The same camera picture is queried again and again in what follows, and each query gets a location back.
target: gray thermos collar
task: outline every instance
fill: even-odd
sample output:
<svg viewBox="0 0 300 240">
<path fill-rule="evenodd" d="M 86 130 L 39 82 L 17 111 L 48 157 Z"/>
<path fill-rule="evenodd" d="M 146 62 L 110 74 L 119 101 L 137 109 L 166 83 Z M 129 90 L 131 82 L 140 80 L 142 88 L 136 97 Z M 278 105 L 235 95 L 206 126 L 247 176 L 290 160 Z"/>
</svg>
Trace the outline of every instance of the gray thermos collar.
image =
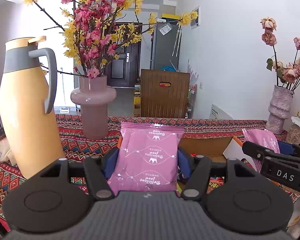
<svg viewBox="0 0 300 240">
<path fill-rule="evenodd" d="M 39 67 L 39 58 L 29 56 L 29 51 L 36 49 L 38 49 L 38 46 L 27 46 L 7 50 L 3 73 Z"/>
</svg>

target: green leaf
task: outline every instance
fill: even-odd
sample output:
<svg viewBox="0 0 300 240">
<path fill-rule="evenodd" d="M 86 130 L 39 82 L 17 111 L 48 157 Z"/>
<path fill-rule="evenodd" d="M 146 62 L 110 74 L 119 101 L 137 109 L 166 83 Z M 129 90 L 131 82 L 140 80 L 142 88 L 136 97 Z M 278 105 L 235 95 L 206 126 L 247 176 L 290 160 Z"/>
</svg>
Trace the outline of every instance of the green leaf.
<svg viewBox="0 0 300 240">
<path fill-rule="evenodd" d="M 268 64 L 267 65 L 267 69 L 269 69 L 270 71 L 272 71 L 272 65 Z"/>
<path fill-rule="evenodd" d="M 277 76 L 279 77 L 279 78 L 282 78 L 283 77 L 283 74 L 282 74 L 282 69 L 277 69 Z"/>
<path fill-rule="evenodd" d="M 267 59 L 267 63 L 268 63 L 269 65 L 273 66 L 273 60 L 272 60 L 271 58 L 268 58 L 268 59 Z"/>
</svg>

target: wall picture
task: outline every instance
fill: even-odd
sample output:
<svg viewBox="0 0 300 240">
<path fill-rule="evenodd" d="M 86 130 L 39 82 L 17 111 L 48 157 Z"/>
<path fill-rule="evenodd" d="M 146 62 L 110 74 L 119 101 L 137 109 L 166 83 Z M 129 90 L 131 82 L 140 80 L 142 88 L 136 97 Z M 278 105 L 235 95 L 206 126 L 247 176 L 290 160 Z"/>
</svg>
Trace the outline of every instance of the wall picture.
<svg viewBox="0 0 300 240">
<path fill-rule="evenodd" d="M 195 8 L 193 11 L 198 13 L 198 17 L 195 20 L 192 20 L 190 23 L 191 29 L 194 29 L 196 27 L 198 27 L 200 25 L 200 10 L 199 10 L 199 6 L 197 8 Z"/>
</svg>

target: thermos handle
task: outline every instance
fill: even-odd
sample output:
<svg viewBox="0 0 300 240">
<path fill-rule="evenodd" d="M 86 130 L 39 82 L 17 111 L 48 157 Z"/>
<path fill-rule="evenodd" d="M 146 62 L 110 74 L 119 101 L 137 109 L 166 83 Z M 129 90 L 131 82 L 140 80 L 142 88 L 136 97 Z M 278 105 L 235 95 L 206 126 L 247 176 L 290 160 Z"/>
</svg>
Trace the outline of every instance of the thermos handle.
<svg viewBox="0 0 300 240">
<path fill-rule="evenodd" d="M 44 111 L 49 114 L 52 111 L 54 100 L 57 93 L 57 62 L 56 55 L 52 49 L 36 49 L 29 51 L 29 57 L 41 57 L 46 56 L 48 58 L 49 67 L 49 95 L 44 101 Z"/>
</svg>

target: thermos lid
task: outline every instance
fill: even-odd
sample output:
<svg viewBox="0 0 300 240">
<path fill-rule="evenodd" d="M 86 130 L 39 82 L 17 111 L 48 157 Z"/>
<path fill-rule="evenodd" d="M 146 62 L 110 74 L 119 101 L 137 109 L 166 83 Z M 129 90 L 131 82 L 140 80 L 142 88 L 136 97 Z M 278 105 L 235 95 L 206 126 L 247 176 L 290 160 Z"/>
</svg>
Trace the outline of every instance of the thermos lid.
<svg viewBox="0 0 300 240">
<path fill-rule="evenodd" d="M 15 48 L 27 47 L 27 46 L 38 46 L 38 43 L 45 41 L 46 36 L 40 36 L 37 38 L 26 37 L 26 38 L 17 38 L 6 43 L 6 51 Z"/>
</svg>

